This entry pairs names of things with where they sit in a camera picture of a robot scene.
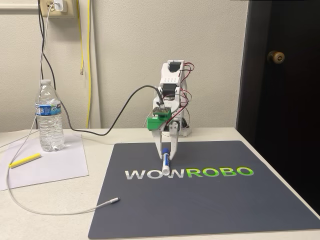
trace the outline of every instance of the door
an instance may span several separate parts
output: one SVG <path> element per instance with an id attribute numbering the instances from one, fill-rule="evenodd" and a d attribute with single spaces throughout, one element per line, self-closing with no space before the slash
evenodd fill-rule
<path id="1" fill-rule="evenodd" d="M 320 214 L 320 1 L 271 1 L 264 57 L 251 144 Z"/>

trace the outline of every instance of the white table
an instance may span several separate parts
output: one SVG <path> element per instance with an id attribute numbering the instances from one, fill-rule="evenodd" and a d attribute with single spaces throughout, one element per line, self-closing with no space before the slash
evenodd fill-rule
<path id="1" fill-rule="evenodd" d="M 105 133 L 105 129 L 95 129 Z M 28 130 L 0 133 L 0 146 L 25 136 Z M 30 138 L 38 138 L 35 133 Z M 113 129 L 107 136 L 82 133 L 89 176 L 20 187 L 14 189 L 16 199 L 24 206 L 41 212 L 75 212 L 97 203 L 107 165 L 116 143 L 153 142 L 147 129 Z M 320 219 L 319 215 L 286 183 L 262 156 L 234 128 L 196 128 L 180 142 L 188 141 L 242 141 L 268 168 Z M 0 157 L 7 146 L 0 148 Z M 1 240 L 87 240 L 94 213 L 71 216 L 38 215 L 17 206 L 8 192 L 0 192 Z M 239 233 L 201 236 L 179 236 L 175 240 L 319 240 L 320 230 Z"/>

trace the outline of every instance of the water bottle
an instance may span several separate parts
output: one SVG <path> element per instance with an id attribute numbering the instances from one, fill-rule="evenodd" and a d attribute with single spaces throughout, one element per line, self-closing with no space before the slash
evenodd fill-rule
<path id="1" fill-rule="evenodd" d="M 50 79 L 42 79 L 35 97 L 35 114 L 40 129 L 40 144 L 44 151 L 58 151 L 64 147 L 61 101 Z"/>

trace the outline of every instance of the power outlet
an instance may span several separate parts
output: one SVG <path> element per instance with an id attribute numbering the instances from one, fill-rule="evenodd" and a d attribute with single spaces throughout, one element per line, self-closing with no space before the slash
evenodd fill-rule
<path id="1" fill-rule="evenodd" d="M 67 5 L 67 11 L 57 11 L 56 6 L 51 8 L 49 18 L 53 19 L 74 19 L 78 17 L 77 0 L 65 0 Z M 41 13 L 44 18 L 48 16 L 50 5 L 53 4 L 53 0 L 40 0 Z"/>

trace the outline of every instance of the dark gray mat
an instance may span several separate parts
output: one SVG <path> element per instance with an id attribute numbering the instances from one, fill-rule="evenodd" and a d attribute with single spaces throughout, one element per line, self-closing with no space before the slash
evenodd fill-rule
<path id="1" fill-rule="evenodd" d="M 179 142 L 170 167 L 179 174 L 184 169 L 183 177 L 156 178 L 156 171 L 148 176 L 149 171 L 162 169 L 155 144 L 116 144 L 97 204 L 115 197 L 121 200 L 95 211 L 88 237 L 320 229 L 320 220 L 241 141 Z M 219 175 L 204 175 L 206 168 Z M 220 168 L 232 168 L 236 175 L 224 169 L 224 176 Z M 189 177 L 186 169 L 198 169 L 200 176 Z M 135 170 L 139 175 L 145 171 L 143 177 L 128 179 Z M 212 169 L 206 173 L 215 174 Z"/>

